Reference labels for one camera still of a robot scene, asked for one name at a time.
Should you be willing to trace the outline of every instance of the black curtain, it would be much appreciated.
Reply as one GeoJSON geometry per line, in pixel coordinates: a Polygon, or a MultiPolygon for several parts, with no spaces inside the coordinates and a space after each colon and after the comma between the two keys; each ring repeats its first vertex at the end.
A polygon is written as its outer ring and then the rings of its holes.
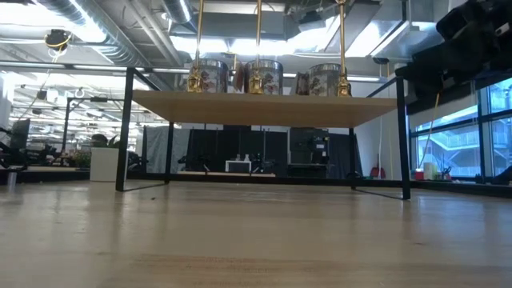
{"type": "Polygon", "coordinates": [[[188,170],[203,171],[200,158],[209,160],[212,172],[223,172],[226,160],[237,157],[244,159],[246,154],[266,156],[267,161],[275,161],[276,166],[266,170],[278,177],[286,176],[288,163],[288,137],[284,132],[233,130],[191,130],[187,151],[188,170]]]}
{"type": "Polygon", "coordinates": [[[265,159],[275,161],[275,166],[270,169],[277,177],[286,177],[288,169],[288,133],[265,133],[265,159]]]}
{"type": "MultiPolygon", "coordinates": [[[[361,157],[356,136],[355,170],[362,175],[361,157]]],[[[329,134],[329,178],[346,179],[350,172],[350,137],[343,134],[329,134]]]]}

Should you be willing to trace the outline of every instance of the wooden table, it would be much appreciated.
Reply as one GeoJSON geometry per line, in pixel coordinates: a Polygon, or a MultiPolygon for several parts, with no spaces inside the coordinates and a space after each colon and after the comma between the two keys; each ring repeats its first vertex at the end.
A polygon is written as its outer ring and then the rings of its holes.
{"type": "MultiPolygon", "coordinates": [[[[148,110],[169,121],[168,143],[173,142],[173,129],[176,122],[212,123],[226,125],[268,125],[290,127],[317,127],[317,128],[349,128],[349,181],[340,182],[339,185],[356,186],[396,186],[390,182],[372,182],[357,180],[355,178],[356,140],[354,128],[374,118],[382,116],[392,110],[398,111],[398,141],[400,147],[400,167],[402,170],[402,197],[410,199],[409,158],[407,153],[406,128],[406,102],[404,79],[396,77],[382,85],[366,98],[336,98],[317,96],[282,96],[282,95],[252,95],[252,94],[224,94],[224,93],[188,93],[177,91],[159,91],[157,85],[152,83],[139,70],[130,67],[126,69],[126,89],[124,106],[122,110],[122,125],[119,148],[119,159],[127,156],[128,133],[131,119],[131,103],[135,101],[148,110]],[[134,91],[134,77],[142,80],[153,91],[134,91]],[[394,85],[395,98],[373,98],[384,89],[394,85]]],[[[169,183],[172,145],[167,147],[166,172],[162,176],[164,185],[169,183]]],[[[124,187],[126,168],[118,163],[116,190],[128,191],[124,187]]],[[[256,178],[246,178],[250,182],[256,178]]],[[[228,182],[239,182],[237,177],[226,177],[228,182]]],[[[310,181],[299,179],[297,183],[311,184],[310,181]]]]}
{"type": "Polygon", "coordinates": [[[236,176],[236,177],[275,177],[275,174],[249,174],[249,173],[227,173],[227,172],[201,172],[201,171],[178,171],[182,175],[205,175],[205,176],[236,176]]]}
{"type": "Polygon", "coordinates": [[[355,128],[397,108],[390,98],[134,91],[169,122],[355,128]]]}

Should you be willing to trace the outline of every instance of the wooden shelf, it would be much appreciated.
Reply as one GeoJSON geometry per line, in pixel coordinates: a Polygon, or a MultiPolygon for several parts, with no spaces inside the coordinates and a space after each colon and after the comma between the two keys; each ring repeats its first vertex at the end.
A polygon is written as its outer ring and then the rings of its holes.
{"type": "Polygon", "coordinates": [[[292,127],[359,126],[396,109],[396,99],[134,91],[170,122],[292,127]]]}

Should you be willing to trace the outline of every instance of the glass wall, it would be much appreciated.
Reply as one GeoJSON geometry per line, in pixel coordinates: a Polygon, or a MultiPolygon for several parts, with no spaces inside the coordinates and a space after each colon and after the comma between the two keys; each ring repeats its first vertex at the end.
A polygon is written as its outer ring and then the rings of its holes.
{"type": "Polygon", "coordinates": [[[512,165],[512,118],[492,122],[492,149],[494,176],[512,165]]]}
{"type": "Polygon", "coordinates": [[[512,78],[489,86],[490,112],[512,109],[512,78]]]}
{"type": "Polygon", "coordinates": [[[474,178],[485,168],[486,177],[494,177],[512,166],[512,78],[488,86],[478,92],[482,102],[482,141],[478,129],[478,106],[436,119],[433,133],[425,149],[430,122],[414,127],[413,143],[416,163],[432,162],[439,171],[451,168],[451,175],[460,178],[474,178]],[[461,123],[474,119],[472,125],[461,123]],[[449,130],[436,127],[449,125],[449,130]],[[480,153],[484,151],[485,163],[480,153]]]}
{"type": "Polygon", "coordinates": [[[438,133],[432,133],[425,150],[428,135],[419,136],[417,140],[417,161],[425,158],[426,162],[435,163],[439,170],[451,168],[452,176],[474,177],[480,174],[480,145],[478,143],[478,126],[468,126],[438,133]]]}

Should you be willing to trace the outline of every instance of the brass rod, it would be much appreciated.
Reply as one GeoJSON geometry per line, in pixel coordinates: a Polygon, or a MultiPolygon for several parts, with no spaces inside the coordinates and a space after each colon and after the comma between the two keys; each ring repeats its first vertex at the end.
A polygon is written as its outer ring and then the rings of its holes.
{"type": "Polygon", "coordinates": [[[198,46],[195,50],[195,61],[194,67],[199,67],[199,45],[201,44],[201,34],[202,34],[202,11],[204,10],[205,3],[204,0],[199,0],[199,20],[198,20],[198,46]]]}
{"type": "Polygon", "coordinates": [[[340,53],[342,59],[342,75],[345,75],[345,0],[339,1],[339,38],[340,38],[340,53]]]}
{"type": "Polygon", "coordinates": [[[259,70],[259,43],[262,36],[262,0],[258,0],[258,28],[256,29],[256,71],[259,70]]]}

